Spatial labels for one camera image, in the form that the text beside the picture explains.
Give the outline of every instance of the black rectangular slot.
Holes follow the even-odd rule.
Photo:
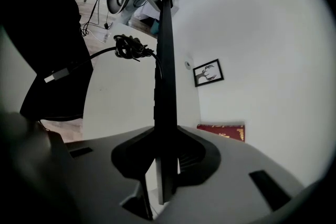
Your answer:
[[[290,201],[287,193],[264,170],[249,175],[273,211]]]
[[[93,150],[90,147],[83,147],[83,148],[80,148],[78,150],[70,151],[70,155],[71,155],[72,158],[77,158],[79,156],[90,153],[92,151]]]

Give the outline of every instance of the black picture frame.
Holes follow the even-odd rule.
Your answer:
[[[221,75],[220,78],[217,78],[217,79],[213,79],[213,80],[210,80],[210,81],[207,81],[207,82],[203,82],[201,84],[198,84],[198,81],[197,81],[197,78],[196,78],[196,70],[199,69],[199,68],[202,68],[202,67],[205,67],[205,66],[209,66],[210,64],[212,63],[217,63],[218,65],[218,69],[219,69],[219,73]],[[198,67],[195,67],[193,69],[193,72],[194,72],[194,81],[195,81],[195,87],[199,87],[199,86],[203,86],[203,85],[207,85],[207,84],[210,84],[210,83],[214,83],[214,82],[217,82],[217,81],[221,81],[221,80],[224,80],[224,76],[223,76],[223,73],[222,73],[222,68],[221,68],[221,64],[219,63],[219,60],[216,59],[216,60],[213,60],[211,62],[207,62],[205,63],[204,65],[201,65],[201,66],[198,66]]]

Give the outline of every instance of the white table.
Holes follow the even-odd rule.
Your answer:
[[[133,36],[156,51],[157,40],[122,24],[116,24],[106,43],[114,47],[115,35]],[[154,125],[155,60],[122,59],[114,51],[99,56],[87,91],[83,115],[83,139],[116,135]]]

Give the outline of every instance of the floor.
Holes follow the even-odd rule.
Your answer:
[[[86,2],[84,2],[83,0],[76,0],[76,2],[79,7],[79,13],[82,16],[80,23],[84,24],[88,21],[96,0],[87,0]],[[100,27],[89,25],[88,26],[88,30],[90,30],[89,35],[84,37],[86,46],[88,47],[90,54],[94,54],[100,51],[101,49],[103,49],[105,47],[104,43],[110,36],[110,30],[106,30],[104,28],[104,24],[107,21],[108,25],[111,25],[111,23],[114,22],[117,17],[111,14],[107,16],[107,13],[108,13],[108,9],[106,5],[106,0],[101,0],[100,5],[99,5],[99,26]],[[90,22],[95,23],[95,24],[98,23],[98,5],[96,6],[96,10],[93,13],[93,16]],[[150,31],[150,27],[143,24],[142,22],[140,22],[134,17],[132,17],[130,20],[130,26],[132,28],[135,28],[147,34]],[[98,57],[92,60],[93,68],[95,68],[95,64],[97,60],[98,60]],[[53,121],[46,121],[46,120],[42,120],[41,122],[45,128],[59,133],[62,136],[63,141],[65,143],[82,140],[83,119],[77,119],[77,120],[68,121],[68,122],[53,122]]]

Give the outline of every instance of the antler drawing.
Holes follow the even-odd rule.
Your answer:
[[[213,80],[213,79],[216,77],[216,75],[213,75],[212,77],[208,78],[207,75],[205,74],[206,70],[207,70],[207,69],[210,69],[211,67],[214,67],[214,66],[213,66],[213,65],[208,65],[208,66],[206,66],[206,67],[203,69],[203,71],[202,71],[201,74],[196,75],[196,79],[197,79],[197,82],[198,82],[198,83],[199,83],[199,79],[202,78],[202,77],[206,78],[207,81],[211,81],[211,80]]]

